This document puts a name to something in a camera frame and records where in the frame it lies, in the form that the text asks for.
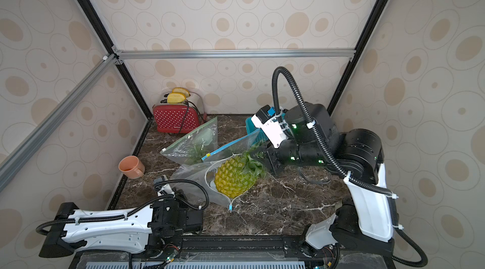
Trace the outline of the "aluminium frame bar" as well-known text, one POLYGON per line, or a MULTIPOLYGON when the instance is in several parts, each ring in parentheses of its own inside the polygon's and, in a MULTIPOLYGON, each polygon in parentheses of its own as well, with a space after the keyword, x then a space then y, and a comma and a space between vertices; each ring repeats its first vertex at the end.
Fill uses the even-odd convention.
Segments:
POLYGON ((120 50, 112 47, 121 60, 134 59, 276 59, 310 57, 352 58, 355 49, 246 49, 246 50, 120 50))
POLYGON ((107 68, 116 60, 115 54, 104 57, 83 80, 60 102, 57 107, 22 141, 13 153, 8 155, 1 165, 1 189, 14 179, 33 154, 45 143, 73 109, 82 101, 107 68))

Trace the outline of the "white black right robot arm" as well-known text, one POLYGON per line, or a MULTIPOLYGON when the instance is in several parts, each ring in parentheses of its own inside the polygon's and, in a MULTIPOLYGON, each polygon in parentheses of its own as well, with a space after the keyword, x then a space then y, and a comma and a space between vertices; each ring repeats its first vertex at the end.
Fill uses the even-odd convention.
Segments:
POLYGON ((250 155, 271 174, 286 167, 321 167, 347 186, 350 196, 335 213, 308 226, 296 241, 285 243, 290 253, 323 258, 335 268, 341 250, 380 255, 405 266, 428 264, 424 250, 399 222, 397 195, 386 186, 381 139, 367 129, 337 130, 322 104, 304 101, 291 72, 277 67, 272 74, 273 105, 253 117, 267 142, 250 155))

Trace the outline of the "clear zip bag green seal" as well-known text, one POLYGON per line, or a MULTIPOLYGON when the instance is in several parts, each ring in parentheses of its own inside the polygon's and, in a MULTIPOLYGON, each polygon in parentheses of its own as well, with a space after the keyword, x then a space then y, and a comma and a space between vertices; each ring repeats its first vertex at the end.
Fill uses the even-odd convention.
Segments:
POLYGON ((210 152, 218 147, 217 117, 197 127, 167 148, 164 148, 160 154, 179 165, 188 165, 186 163, 188 151, 194 144, 203 144, 207 146, 210 152))

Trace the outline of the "yellow toast slice front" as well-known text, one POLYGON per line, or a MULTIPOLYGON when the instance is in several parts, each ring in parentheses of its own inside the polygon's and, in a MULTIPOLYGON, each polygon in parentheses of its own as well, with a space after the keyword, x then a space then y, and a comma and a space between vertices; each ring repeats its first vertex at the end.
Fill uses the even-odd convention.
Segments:
POLYGON ((168 104, 184 103, 186 99, 187 99, 187 96, 184 93, 172 92, 172 93, 169 93, 167 96, 167 103, 168 104))

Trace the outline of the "aluminium frame bar left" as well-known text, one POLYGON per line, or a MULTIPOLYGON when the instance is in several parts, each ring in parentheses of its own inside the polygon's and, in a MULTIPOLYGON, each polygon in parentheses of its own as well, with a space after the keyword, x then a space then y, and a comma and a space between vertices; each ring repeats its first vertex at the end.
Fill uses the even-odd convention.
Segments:
POLYGON ((8 155, 1 165, 1 189, 14 179, 33 154, 45 143, 73 109, 82 101, 107 68, 116 60, 115 54, 104 57, 83 80, 60 102, 57 107, 22 141, 13 153, 8 155))

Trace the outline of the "yellow toast slice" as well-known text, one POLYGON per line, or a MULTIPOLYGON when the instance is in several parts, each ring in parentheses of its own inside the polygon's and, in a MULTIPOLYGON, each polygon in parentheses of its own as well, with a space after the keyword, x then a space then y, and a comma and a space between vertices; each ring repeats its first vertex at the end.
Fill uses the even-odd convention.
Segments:
POLYGON ((191 96, 191 93, 185 89, 185 88, 182 88, 182 87, 175 87, 172 89, 172 93, 180 93, 180 94, 183 94, 186 98, 190 97, 191 96))
POLYGON ((167 103, 168 104, 184 103, 186 99, 187 99, 187 96, 184 93, 172 92, 172 93, 169 93, 167 96, 167 103))

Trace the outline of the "clear zip bag white seal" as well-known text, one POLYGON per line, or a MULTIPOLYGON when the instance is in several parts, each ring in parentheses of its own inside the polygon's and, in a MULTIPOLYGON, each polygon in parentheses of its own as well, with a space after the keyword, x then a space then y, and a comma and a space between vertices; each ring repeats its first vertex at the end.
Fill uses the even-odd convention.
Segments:
POLYGON ((175 184, 175 187, 183 190, 191 203, 208 200, 211 203, 232 210, 232 204, 242 194, 234 199, 228 198, 226 195, 217 191, 214 183, 217 169, 229 158, 187 167, 182 166, 170 176, 170 179, 185 180, 183 183, 175 184))

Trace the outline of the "pineapple in green bag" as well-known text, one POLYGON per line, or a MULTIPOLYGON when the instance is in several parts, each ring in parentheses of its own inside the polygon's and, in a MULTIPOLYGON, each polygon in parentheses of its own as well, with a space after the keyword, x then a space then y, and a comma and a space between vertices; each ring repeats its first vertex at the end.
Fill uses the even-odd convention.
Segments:
POLYGON ((207 146, 203 144, 194 144, 189 148, 188 158, 186 160, 186 163, 188 165, 202 163, 203 162, 202 158, 209 152, 210 151, 208 150, 207 146))

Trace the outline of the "clear zip bag blue slider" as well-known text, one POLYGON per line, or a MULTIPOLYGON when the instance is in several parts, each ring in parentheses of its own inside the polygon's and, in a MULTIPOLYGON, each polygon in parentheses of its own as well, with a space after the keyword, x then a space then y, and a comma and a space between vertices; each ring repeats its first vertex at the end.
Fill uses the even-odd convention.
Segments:
POLYGON ((216 162, 248 151, 256 143, 259 134, 260 130, 256 130, 242 138, 231 141, 230 143, 206 154, 202 160, 203 162, 216 162))

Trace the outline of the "pink ceramic mug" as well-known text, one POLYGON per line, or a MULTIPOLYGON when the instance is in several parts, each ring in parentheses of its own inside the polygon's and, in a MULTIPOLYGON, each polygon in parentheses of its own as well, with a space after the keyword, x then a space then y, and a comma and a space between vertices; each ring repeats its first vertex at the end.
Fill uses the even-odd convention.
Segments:
POLYGON ((145 175, 145 166, 141 160, 134 155, 127 156, 122 159, 118 165, 118 169, 128 179, 138 179, 145 175))

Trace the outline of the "yellow toast slice back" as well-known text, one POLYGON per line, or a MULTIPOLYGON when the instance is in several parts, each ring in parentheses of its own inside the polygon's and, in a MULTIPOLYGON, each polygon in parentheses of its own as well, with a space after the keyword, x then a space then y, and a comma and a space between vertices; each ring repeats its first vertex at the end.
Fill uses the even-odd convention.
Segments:
POLYGON ((186 98, 190 97, 191 96, 191 93, 185 89, 185 88, 182 88, 182 87, 175 87, 172 89, 172 93, 180 93, 180 94, 183 94, 186 98))

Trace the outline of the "aluminium frame bar back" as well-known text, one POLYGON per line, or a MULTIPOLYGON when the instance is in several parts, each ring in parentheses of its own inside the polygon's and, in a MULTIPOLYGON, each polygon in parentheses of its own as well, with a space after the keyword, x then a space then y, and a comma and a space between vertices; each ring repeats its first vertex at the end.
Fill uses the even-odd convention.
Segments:
POLYGON ((134 59, 276 59, 310 57, 352 58, 355 49, 246 49, 246 50, 120 50, 112 47, 121 60, 134 59))

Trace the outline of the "red polka dot toaster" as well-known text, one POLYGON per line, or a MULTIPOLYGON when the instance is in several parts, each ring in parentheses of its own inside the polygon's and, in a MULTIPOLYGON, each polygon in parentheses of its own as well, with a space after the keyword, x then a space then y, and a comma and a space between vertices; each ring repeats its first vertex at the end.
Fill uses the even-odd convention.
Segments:
POLYGON ((207 121, 207 113, 202 97, 195 92, 184 103, 168 104, 167 96, 172 91, 163 92, 162 98, 152 107, 159 132, 187 134, 207 121))

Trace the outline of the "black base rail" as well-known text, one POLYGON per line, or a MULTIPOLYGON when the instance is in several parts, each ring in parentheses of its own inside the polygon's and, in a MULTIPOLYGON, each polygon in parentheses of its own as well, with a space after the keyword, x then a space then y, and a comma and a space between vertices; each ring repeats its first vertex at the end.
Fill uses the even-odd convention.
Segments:
POLYGON ((390 258, 336 244, 319 250, 300 236, 181 236, 154 256, 77 253, 70 268, 394 268, 390 258))

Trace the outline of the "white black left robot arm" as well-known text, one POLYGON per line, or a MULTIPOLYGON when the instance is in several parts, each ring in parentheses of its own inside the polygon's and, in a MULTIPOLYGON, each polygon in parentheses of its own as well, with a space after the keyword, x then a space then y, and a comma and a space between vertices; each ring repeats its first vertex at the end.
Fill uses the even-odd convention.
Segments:
POLYGON ((104 250, 173 259, 181 250, 180 236, 202 232, 209 195, 202 185, 186 179, 160 179, 155 190, 155 198, 129 209, 93 211, 62 203, 54 220, 35 230, 45 237, 39 256, 63 258, 104 250))

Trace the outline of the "yellow pineapple green crown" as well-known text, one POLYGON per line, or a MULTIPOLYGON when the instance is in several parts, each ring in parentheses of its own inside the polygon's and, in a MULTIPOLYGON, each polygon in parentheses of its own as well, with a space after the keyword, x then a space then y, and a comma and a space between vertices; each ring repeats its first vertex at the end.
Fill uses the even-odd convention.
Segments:
POLYGON ((258 145, 239 155, 225 160, 215 174, 215 187, 218 192, 234 199, 251 189, 266 176, 266 168, 251 155, 258 145))

